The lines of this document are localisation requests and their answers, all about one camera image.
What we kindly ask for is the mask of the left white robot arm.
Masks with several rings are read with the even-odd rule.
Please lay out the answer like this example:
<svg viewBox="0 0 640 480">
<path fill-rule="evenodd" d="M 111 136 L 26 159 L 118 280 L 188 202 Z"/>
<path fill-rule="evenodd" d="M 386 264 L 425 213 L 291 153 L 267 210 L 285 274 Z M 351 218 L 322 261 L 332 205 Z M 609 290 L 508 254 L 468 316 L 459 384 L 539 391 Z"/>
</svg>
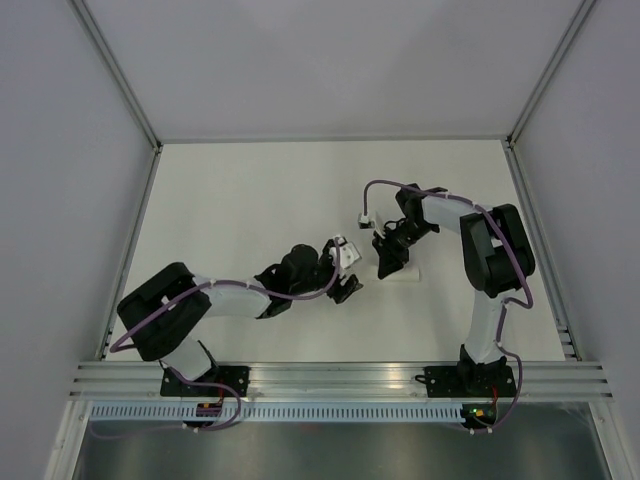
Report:
<svg viewBox="0 0 640 480">
<path fill-rule="evenodd" d="M 335 237 L 322 250 L 298 244 L 247 280 L 206 279 L 171 263 L 120 301 L 117 315 L 126 331 L 109 350 L 134 349 L 143 361 L 160 363 L 164 396 L 218 396 L 234 386 L 192 337 L 201 320 L 271 319 L 323 296 L 341 304 L 362 287 L 351 271 L 360 259 L 354 243 Z"/>
</svg>

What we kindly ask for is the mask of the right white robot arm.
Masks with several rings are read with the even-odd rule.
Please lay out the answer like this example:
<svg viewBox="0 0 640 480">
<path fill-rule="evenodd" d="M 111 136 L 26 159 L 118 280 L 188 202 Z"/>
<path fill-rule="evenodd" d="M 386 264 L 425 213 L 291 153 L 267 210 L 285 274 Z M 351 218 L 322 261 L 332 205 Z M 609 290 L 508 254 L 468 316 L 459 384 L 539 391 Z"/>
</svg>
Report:
<svg viewBox="0 0 640 480">
<path fill-rule="evenodd" d="M 474 289 L 470 330 L 457 364 L 427 367 L 418 381 L 433 398 L 516 397 L 521 377 L 507 363 L 511 354 L 502 333 L 509 305 L 532 308 L 527 279 L 536 268 L 518 209 L 512 204 L 484 207 L 442 187 L 395 186 L 401 218 L 381 221 L 365 207 L 358 220 L 360 228 L 374 232 L 378 278 L 401 271 L 413 245 L 446 229 L 461 240 L 465 274 Z"/>
</svg>

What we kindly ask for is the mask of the white cloth napkin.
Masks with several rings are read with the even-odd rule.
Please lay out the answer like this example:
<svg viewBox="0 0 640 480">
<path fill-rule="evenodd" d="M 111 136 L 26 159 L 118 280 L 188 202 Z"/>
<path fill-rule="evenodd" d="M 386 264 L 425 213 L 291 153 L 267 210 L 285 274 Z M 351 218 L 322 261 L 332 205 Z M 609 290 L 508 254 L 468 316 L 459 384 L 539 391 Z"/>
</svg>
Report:
<svg viewBox="0 0 640 480">
<path fill-rule="evenodd" d="M 378 267 L 370 265 L 364 271 L 364 279 L 367 282 L 409 282 L 418 283 L 421 280 L 420 269 L 417 266 L 406 266 L 405 268 L 385 276 L 378 277 Z"/>
</svg>

